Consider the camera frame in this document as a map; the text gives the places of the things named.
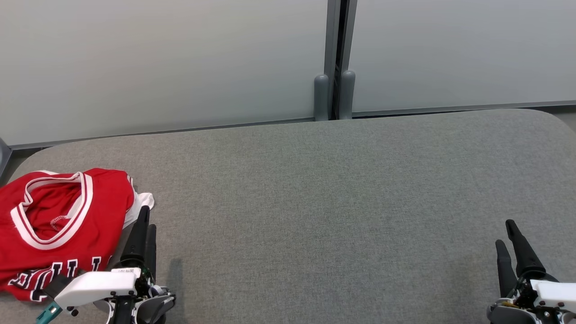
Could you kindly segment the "red basketball jersey white trim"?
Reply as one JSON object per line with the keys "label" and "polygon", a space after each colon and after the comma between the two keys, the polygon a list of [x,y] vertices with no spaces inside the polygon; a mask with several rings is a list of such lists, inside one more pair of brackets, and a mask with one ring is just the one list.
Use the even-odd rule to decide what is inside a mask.
{"label": "red basketball jersey white trim", "polygon": [[105,270],[144,206],[153,195],[121,170],[41,170],[0,187],[0,293],[41,303],[58,275]]}

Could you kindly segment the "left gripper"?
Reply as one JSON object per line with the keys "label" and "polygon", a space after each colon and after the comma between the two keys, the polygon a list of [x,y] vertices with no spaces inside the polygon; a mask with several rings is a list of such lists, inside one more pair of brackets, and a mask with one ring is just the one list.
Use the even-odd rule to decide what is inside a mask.
{"label": "left gripper", "polygon": [[166,313],[176,304],[176,295],[168,287],[157,285],[157,227],[149,224],[150,207],[142,206],[124,246],[121,260],[113,270],[140,270],[135,292],[114,295],[93,302],[107,312],[106,324],[165,324]]}

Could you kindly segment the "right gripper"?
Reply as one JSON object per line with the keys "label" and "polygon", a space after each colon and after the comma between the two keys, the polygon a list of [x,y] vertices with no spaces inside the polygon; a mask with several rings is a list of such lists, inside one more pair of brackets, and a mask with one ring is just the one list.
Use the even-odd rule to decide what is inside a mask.
{"label": "right gripper", "polygon": [[545,280],[559,283],[546,269],[535,251],[521,233],[516,222],[505,222],[508,239],[516,254],[516,274],[512,257],[506,244],[496,240],[496,266],[498,271],[500,298],[487,308],[490,324],[576,324],[576,313],[560,310],[559,307],[535,306],[537,294],[530,280]]}

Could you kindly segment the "frosted partition panel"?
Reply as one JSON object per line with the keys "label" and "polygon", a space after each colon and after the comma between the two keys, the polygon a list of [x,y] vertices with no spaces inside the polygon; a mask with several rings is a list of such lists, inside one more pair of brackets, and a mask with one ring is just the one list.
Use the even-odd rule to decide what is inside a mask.
{"label": "frosted partition panel", "polygon": [[576,0],[358,0],[354,113],[576,103]]}
{"label": "frosted partition panel", "polygon": [[330,0],[0,0],[0,138],[313,116]]}

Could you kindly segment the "grey partition post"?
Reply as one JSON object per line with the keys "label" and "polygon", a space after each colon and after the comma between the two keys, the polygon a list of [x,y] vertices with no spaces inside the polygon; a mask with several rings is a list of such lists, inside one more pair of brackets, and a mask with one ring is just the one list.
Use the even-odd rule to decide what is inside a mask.
{"label": "grey partition post", "polygon": [[333,114],[333,87],[337,71],[341,0],[327,0],[324,72],[314,79],[314,119],[328,121]]}
{"label": "grey partition post", "polygon": [[339,120],[352,119],[356,74],[349,69],[358,0],[340,0],[337,48],[337,87],[334,109]]}

